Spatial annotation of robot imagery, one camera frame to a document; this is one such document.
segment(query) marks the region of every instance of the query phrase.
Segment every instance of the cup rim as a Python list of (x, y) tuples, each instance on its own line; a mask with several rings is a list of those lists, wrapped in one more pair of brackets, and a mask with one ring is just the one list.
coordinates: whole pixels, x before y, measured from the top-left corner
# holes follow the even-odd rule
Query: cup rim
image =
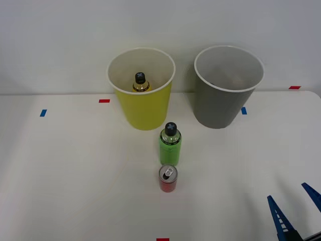
[[(109, 76), (108, 76), (108, 72), (109, 72), (109, 68), (110, 68), (111, 63), (112, 63), (118, 56), (120, 56), (120, 55), (122, 55), (122, 54), (125, 54), (125, 53), (128, 53), (128, 52), (130, 52), (130, 51), (137, 50), (137, 49), (148, 49), (148, 50), (158, 51), (158, 52), (161, 52), (162, 54), (166, 55), (166, 56), (171, 60), (171, 62), (172, 62), (172, 64), (173, 64), (173, 67), (174, 67), (174, 69), (173, 69), (173, 74), (172, 74), (172, 76), (170, 77), (170, 79), (169, 79), (164, 85), (162, 85), (161, 87), (159, 87), (159, 88), (157, 88), (157, 89), (153, 89), (152, 91), (136, 93), (136, 92), (129, 92), (129, 91), (123, 90), (123, 89), (121, 89), (121, 88), (118, 88), (117, 86), (115, 86), (115, 85), (112, 83), (112, 81), (109, 79)], [(168, 85), (172, 82), (175, 73), (176, 73), (176, 65), (175, 65), (175, 62), (174, 62), (174, 60), (172, 59), (172, 57), (171, 57), (168, 53), (164, 52), (163, 50), (156, 49), (156, 48), (137, 47), (137, 48), (133, 48), (133, 49), (129, 49), (129, 50), (123, 51), (123, 52), (121, 52), (120, 54), (118, 54), (116, 57), (114, 57), (114, 58), (110, 61), (110, 63), (108, 64), (108, 66), (107, 66), (107, 69), (106, 69), (106, 78), (108, 79), (109, 84), (110, 84), (114, 89), (116, 89), (116, 90), (118, 90), (118, 91), (120, 91), (120, 92), (122, 92), (122, 93), (131, 94), (131, 95), (145, 95), (145, 94), (153, 94), (153, 93), (155, 93), (155, 92), (158, 92), (158, 91), (164, 89), (166, 86), (168, 86)]]
[[(212, 83), (206, 81), (206, 80), (199, 74), (199, 72), (198, 72), (198, 70), (197, 70), (197, 67), (196, 67), (197, 60), (198, 60), (198, 58), (200, 57), (200, 55), (203, 54), (204, 52), (206, 52), (206, 51), (208, 51), (208, 50), (210, 50), (210, 49), (213, 49), (213, 48), (222, 48), (222, 47), (225, 47), (225, 48), (234, 48), (234, 49), (242, 50), (242, 51), (250, 54), (250, 55), (251, 55), (252, 57), (254, 57), (255, 59), (257, 59), (258, 62), (260, 63), (260, 65), (261, 65), (262, 70), (263, 70), (263, 74), (262, 74), (261, 80), (260, 80), (256, 85), (254, 85), (254, 86), (252, 86), (251, 88), (248, 88), (248, 89), (224, 89), (224, 88), (218, 87), (218, 86), (213, 85)], [(255, 89), (255, 88), (262, 82), (262, 80), (263, 80), (263, 78), (264, 78), (264, 75), (265, 75), (265, 69), (264, 69), (263, 62), (262, 62), (256, 55), (252, 54), (251, 52), (249, 52), (249, 51), (247, 51), (247, 50), (245, 50), (245, 49), (242, 49), (242, 48), (239, 48), (239, 47), (236, 47), (236, 46), (232, 46), (232, 45), (216, 45), (216, 46), (212, 46), (212, 47), (209, 47), (209, 48), (207, 48), (207, 49), (202, 50), (202, 51), (196, 56), (196, 58), (195, 58), (195, 61), (194, 61), (194, 69), (195, 69), (195, 72), (196, 72), (196, 74), (198, 75), (198, 77), (199, 77), (204, 83), (206, 83), (207, 85), (209, 85), (209, 86), (211, 86), (211, 87), (213, 87), (213, 88), (215, 88), (215, 89), (218, 89), (218, 90), (222, 90), (222, 91), (225, 91), (225, 92), (232, 92), (232, 93), (247, 92), (247, 91), (250, 91), (250, 90)]]

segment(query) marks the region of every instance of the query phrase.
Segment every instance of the bottle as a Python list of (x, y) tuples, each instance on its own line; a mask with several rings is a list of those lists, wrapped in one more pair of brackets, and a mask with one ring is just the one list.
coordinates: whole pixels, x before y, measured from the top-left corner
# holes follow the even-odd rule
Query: bottle
[(160, 163), (176, 166), (179, 162), (182, 135), (174, 122), (166, 124), (159, 136)]
[(145, 75), (142, 72), (135, 74), (135, 82), (132, 85), (132, 92), (148, 92), (151, 91), (149, 82), (145, 79)]

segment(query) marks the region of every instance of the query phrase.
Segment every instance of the pull tab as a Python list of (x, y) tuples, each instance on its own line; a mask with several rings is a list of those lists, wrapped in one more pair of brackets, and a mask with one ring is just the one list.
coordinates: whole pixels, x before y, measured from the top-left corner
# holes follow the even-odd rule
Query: pull tab
[(163, 178), (164, 178), (165, 180), (169, 179), (169, 177), (172, 175), (172, 173), (173, 173), (173, 169), (169, 167), (169, 168), (165, 171), (165, 173), (164, 173), (164, 175), (163, 175)]

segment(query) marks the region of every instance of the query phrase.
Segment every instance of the yellow cup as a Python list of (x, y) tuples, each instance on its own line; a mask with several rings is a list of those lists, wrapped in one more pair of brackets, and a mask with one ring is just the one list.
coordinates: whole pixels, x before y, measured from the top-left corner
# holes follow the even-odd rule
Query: yellow cup
[[(153, 130), (166, 119), (175, 63), (167, 53), (136, 48), (114, 58), (106, 76), (114, 88), (128, 122), (139, 130)], [(143, 72), (152, 86), (149, 92), (132, 92), (135, 74)]]

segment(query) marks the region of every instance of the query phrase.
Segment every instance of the can lid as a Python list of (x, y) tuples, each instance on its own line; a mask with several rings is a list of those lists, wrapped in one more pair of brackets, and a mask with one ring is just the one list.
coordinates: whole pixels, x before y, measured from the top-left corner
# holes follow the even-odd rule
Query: can lid
[(159, 170), (159, 178), (166, 183), (175, 182), (177, 175), (177, 169), (172, 165), (163, 165)]
[(135, 74), (135, 81), (137, 84), (144, 84), (146, 82), (144, 73), (138, 72)]

